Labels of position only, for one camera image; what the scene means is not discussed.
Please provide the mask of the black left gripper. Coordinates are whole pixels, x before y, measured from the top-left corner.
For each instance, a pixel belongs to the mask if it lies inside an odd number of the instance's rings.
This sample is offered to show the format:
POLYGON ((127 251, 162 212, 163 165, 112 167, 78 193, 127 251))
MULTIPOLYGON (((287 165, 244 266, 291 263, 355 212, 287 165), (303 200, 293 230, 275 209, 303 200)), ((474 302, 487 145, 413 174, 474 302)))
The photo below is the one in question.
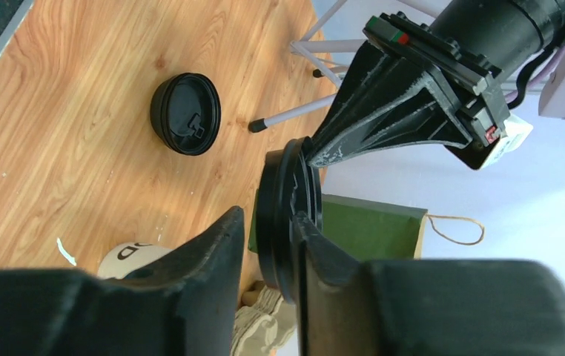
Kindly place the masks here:
POLYGON ((511 109, 565 45, 565 1, 453 1, 429 25, 383 14, 364 31, 308 162, 439 144, 479 170, 503 155, 511 109))

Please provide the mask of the black coffee cup lid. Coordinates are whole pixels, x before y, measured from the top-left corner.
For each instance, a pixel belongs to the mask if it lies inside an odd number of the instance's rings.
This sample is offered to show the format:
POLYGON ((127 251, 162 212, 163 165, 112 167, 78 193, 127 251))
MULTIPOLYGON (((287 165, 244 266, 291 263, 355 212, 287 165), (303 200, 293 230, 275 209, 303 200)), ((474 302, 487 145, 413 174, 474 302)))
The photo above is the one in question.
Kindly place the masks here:
POLYGON ((323 228, 319 170, 308 163, 309 137, 291 139, 265 155, 254 215, 256 253, 265 283, 293 304, 296 291, 292 237, 293 217, 304 213, 323 228))

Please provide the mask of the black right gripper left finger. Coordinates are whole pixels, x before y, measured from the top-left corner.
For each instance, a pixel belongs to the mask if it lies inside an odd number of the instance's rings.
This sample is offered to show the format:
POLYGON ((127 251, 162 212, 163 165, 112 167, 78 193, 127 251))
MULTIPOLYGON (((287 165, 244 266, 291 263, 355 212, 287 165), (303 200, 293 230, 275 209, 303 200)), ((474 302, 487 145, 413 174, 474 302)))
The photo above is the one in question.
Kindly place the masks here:
POLYGON ((229 355, 244 212, 122 279, 0 269, 0 355, 229 355))

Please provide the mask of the white paper coffee cup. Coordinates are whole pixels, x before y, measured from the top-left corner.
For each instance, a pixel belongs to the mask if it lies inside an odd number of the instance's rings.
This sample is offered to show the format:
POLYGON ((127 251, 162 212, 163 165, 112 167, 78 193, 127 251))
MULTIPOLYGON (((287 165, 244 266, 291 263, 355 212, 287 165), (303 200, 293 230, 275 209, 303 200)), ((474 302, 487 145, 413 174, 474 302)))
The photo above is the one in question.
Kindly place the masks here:
POLYGON ((130 272, 152 263, 172 249, 149 243, 123 243, 110 250, 99 264, 97 276, 122 279, 130 272))

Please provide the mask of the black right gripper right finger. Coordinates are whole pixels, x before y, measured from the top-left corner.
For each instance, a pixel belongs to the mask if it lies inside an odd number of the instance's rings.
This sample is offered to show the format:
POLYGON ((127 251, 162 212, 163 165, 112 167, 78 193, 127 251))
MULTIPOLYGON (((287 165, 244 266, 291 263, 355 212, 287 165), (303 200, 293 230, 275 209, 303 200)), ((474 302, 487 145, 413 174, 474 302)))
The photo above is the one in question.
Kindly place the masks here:
POLYGON ((531 260, 369 260, 294 218, 301 355, 565 355, 565 287, 531 260))

